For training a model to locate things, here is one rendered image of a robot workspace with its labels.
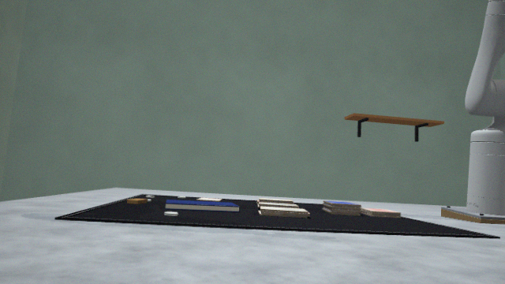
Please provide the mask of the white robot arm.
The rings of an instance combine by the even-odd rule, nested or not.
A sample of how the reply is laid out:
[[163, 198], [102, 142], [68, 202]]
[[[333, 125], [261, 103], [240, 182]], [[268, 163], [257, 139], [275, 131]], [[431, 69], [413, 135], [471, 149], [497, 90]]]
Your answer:
[[470, 137], [466, 210], [505, 215], [505, 80], [493, 80], [505, 53], [505, 0], [488, 0], [481, 44], [466, 90], [466, 111], [493, 117]]

